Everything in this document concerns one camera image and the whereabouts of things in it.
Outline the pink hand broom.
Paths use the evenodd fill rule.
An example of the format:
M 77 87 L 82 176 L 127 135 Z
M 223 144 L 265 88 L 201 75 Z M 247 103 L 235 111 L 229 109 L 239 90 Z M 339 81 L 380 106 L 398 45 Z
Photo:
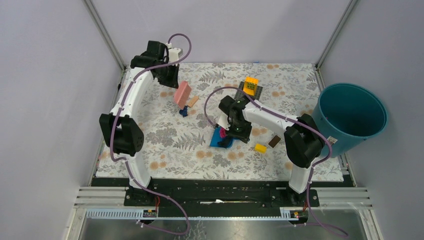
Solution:
M 183 110 L 186 106 L 191 91 L 192 88 L 190 87 L 189 83 L 187 81 L 182 81 L 174 93 L 173 100 L 181 110 Z

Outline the blue dustpan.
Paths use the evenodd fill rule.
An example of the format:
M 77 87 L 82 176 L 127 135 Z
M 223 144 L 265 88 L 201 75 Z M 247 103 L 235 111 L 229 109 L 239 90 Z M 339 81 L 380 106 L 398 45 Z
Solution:
M 210 147 L 219 148 L 217 143 L 222 140 L 222 138 L 220 138 L 220 135 L 219 135 L 220 128 L 221 127 L 218 127 L 214 130 L 211 141 L 209 143 Z

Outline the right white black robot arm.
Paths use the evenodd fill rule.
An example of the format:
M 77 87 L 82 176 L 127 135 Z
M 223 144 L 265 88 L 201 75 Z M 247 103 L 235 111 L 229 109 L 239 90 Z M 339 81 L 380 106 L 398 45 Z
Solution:
M 222 119 L 229 125 L 225 134 L 244 143 L 250 141 L 252 124 L 258 124 L 284 139 L 286 154 L 293 167 L 287 191 L 287 201 L 293 206 L 301 205 L 306 199 L 312 163 L 321 155 L 325 141 L 321 138 L 313 118 L 308 114 L 299 117 L 284 117 L 281 112 L 268 109 L 246 96 L 233 99 L 225 96 L 219 109 Z

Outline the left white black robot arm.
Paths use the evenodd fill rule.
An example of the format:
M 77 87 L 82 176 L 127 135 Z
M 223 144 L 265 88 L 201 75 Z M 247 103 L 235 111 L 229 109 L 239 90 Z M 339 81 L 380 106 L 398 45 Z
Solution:
M 124 163 L 129 184 L 138 188 L 136 199 L 144 206 L 152 204 L 155 192 L 148 187 L 151 175 L 141 159 L 145 136 L 137 124 L 137 113 L 155 80 L 161 85 L 178 88 L 181 48 L 171 43 L 150 40 L 146 51 L 136 55 L 126 73 L 127 85 L 110 113 L 100 115 L 99 124 L 113 162 Z

